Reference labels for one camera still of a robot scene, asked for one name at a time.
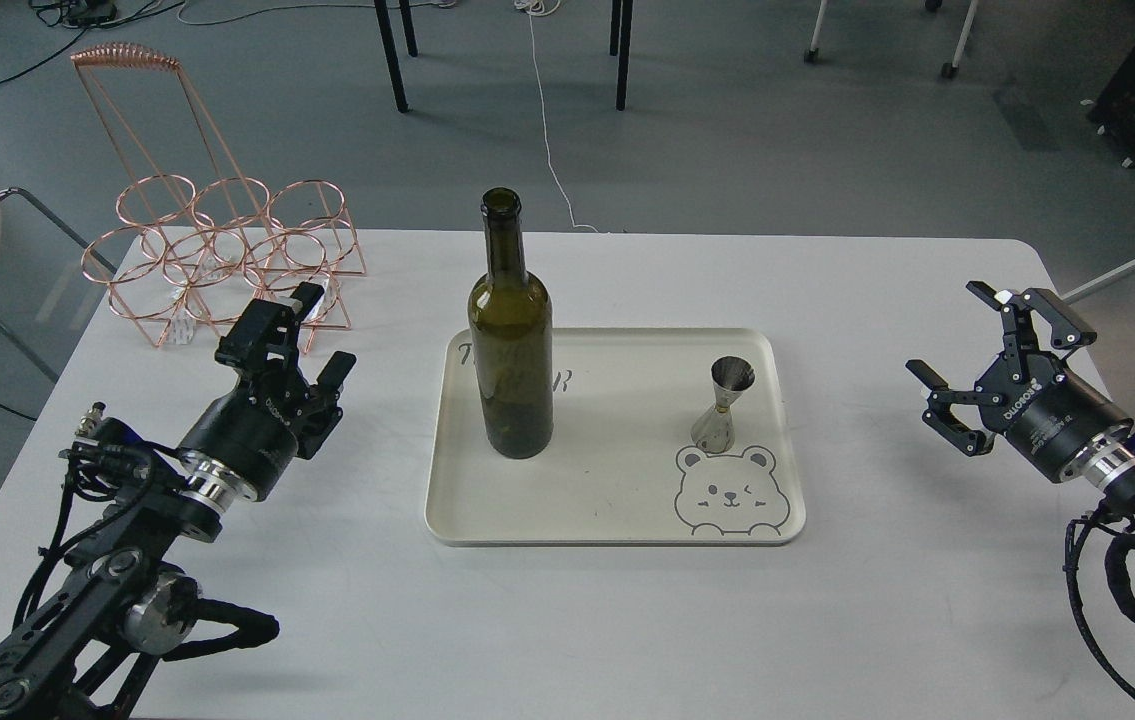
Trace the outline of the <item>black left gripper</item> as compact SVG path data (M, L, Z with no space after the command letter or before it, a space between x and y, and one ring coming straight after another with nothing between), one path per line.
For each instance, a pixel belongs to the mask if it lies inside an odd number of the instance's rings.
M323 287L299 283L278 302L253 299L216 348L216 363L239 375L264 375L299 368L299 329L323 299ZM293 460L308 460L343 418L338 405L344 382L358 355L335 351L316 383L287 377L250 386L242 380L215 400L179 445L190 471L209 462L238 484L242 497L264 501Z

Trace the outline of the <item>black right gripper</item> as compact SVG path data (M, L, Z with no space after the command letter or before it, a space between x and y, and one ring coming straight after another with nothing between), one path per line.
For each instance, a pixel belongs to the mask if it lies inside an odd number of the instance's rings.
M992 434L1001 434L1039 474L1053 483L1067 480L1065 466L1098 436L1125 436L1133 419L1120 407L1067 369L1067 359L1098 341L1098 332L1071 307L1043 288L997 291L970 281L966 290L1000 313L1002 350L980 377L983 390L956 391L920 359L905 368L925 387L922 420L966 457L986 455ZM1002 404L998 405L998 396ZM955 405L983 407L987 430L968 427Z

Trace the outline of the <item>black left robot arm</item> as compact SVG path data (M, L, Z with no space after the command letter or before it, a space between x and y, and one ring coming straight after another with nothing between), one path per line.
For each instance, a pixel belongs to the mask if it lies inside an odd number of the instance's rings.
M299 369L299 333L323 302L303 282L255 299L215 359L238 380L177 447L138 437L95 404L67 461L58 524L0 642L0 719L128 719L155 667L274 641L274 616L203 597L166 552L212 542L235 500L264 500L293 460L339 424L356 357L335 352L316 382Z

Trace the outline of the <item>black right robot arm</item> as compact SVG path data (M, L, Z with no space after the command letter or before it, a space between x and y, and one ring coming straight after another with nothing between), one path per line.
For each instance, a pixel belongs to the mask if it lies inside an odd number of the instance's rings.
M1135 427L1110 397L1074 372L1067 360L1092 345L1096 330L1056 292L966 288L1000 316L1002 345L970 390L955 390L920 359L907 369L925 387L922 419L966 457L992 450L998 437L1053 483L1083 478L1098 506L1067 524L1062 571L1071 614L1098 665L1135 701L1135 687L1105 658L1083 611L1078 571L1093 530L1108 534L1105 580L1117 610L1135 623Z

